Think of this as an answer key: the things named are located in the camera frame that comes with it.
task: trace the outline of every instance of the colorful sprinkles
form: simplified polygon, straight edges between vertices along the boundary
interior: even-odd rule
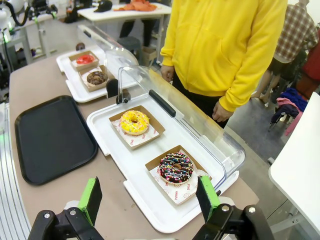
[[[191,178],[194,167],[190,158],[182,152],[169,153],[161,159],[159,164],[160,175],[173,184],[182,184]]]

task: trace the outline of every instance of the stool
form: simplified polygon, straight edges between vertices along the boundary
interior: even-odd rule
[[[143,53],[142,53],[142,47],[139,39],[133,36],[121,37],[119,38],[118,43],[121,44],[125,49],[129,50],[130,52],[137,51],[138,57],[136,54],[133,54],[133,55],[137,58],[139,64],[140,65],[142,64]]]

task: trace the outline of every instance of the metal rail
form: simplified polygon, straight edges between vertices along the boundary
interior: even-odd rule
[[[9,103],[2,103],[0,118],[0,240],[27,240],[31,226],[22,201],[12,156]]]

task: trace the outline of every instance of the concrete floor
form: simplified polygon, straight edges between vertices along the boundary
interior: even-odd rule
[[[53,55],[66,51],[73,51],[79,41],[77,25],[88,24],[79,21],[72,24],[49,20],[45,23],[49,46],[57,49]],[[114,38],[118,38],[122,23],[112,23],[101,26],[102,29]],[[142,23],[137,20],[132,30],[132,35],[142,39]],[[35,25],[27,28],[30,46],[39,46],[37,28]],[[283,136],[286,124],[279,122],[275,128],[268,132],[269,122],[273,115],[272,108],[265,109],[258,100],[251,100],[248,104],[237,109],[229,120],[225,131],[239,142],[246,151],[246,160],[240,169],[240,177],[252,188],[259,197],[258,205],[262,208],[268,222],[274,223],[284,220],[292,206],[289,200],[274,186],[268,176],[269,157],[276,158],[288,140]],[[317,239],[308,238],[298,227],[284,230],[275,235],[277,240]]]

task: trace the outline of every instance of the red glazed donut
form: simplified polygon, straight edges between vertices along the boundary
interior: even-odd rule
[[[77,64],[90,64],[95,60],[95,57],[92,55],[82,55],[77,60]]]

